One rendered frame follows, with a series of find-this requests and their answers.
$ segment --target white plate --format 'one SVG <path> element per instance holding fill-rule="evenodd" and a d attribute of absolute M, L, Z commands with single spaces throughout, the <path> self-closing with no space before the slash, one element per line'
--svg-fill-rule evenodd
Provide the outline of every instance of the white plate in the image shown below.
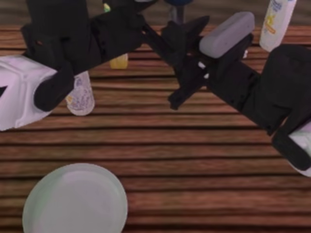
<path fill-rule="evenodd" d="M 125 190 L 110 171 L 92 164 L 61 167 L 30 192 L 24 233 L 120 233 L 127 218 Z"/>

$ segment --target white bottle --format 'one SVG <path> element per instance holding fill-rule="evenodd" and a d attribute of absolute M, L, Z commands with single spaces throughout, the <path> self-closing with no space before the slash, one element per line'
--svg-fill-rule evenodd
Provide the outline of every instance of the white bottle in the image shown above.
<path fill-rule="evenodd" d="M 76 116 L 86 116 L 95 107 L 88 71 L 75 76 L 74 89 L 66 97 L 67 108 Z"/>
<path fill-rule="evenodd" d="M 260 46 L 271 52 L 278 47 L 290 24 L 297 0 L 270 0 L 260 35 Z"/>

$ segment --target wooden table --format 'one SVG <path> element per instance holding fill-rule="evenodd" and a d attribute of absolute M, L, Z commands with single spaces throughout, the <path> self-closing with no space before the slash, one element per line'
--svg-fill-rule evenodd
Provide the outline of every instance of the wooden table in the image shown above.
<path fill-rule="evenodd" d="M 18 27 L 0 30 L 0 55 L 22 53 Z M 261 71 L 268 54 L 258 46 L 259 28 L 254 35 L 245 63 Z M 284 42 L 309 46 L 311 27 L 291 27 Z M 22 232 L 33 186 L 76 162 L 120 178 L 129 201 L 125 232 L 311 232 L 311 180 L 264 131 L 203 90 L 170 110 L 171 68 L 148 46 L 129 57 L 127 70 L 104 64 L 90 71 L 91 115 L 72 116 L 62 103 L 40 122 L 0 133 L 1 233 Z"/>

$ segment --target dark background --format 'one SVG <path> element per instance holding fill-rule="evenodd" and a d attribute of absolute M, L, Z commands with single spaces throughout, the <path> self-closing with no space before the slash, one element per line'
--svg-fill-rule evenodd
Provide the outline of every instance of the dark background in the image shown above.
<path fill-rule="evenodd" d="M 90 15 L 102 12 L 102 0 L 87 0 Z M 211 16 L 211 23 L 219 24 L 238 11 L 251 11 L 261 25 L 269 0 L 194 0 L 187 7 L 187 20 L 203 15 Z M 144 14 L 153 25 L 163 25 L 167 21 L 169 6 L 160 0 Z M 25 0 L 1 0 L 0 24 L 24 24 L 29 21 Z M 299 0 L 292 19 L 293 25 L 311 24 L 311 0 Z"/>

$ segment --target yellow liquid bottle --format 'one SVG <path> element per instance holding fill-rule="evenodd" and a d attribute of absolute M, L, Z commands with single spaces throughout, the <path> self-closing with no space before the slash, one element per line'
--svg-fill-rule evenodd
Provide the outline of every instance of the yellow liquid bottle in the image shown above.
<path fill-rule="evenodd" d="M 107 3 L 104 3 L 104 12 L 109 12 L 111 9 Z M 128 54 L 123 54 L 117 58 L 109 61 L 112 69 L 127 69 L 128 67 Z"/>

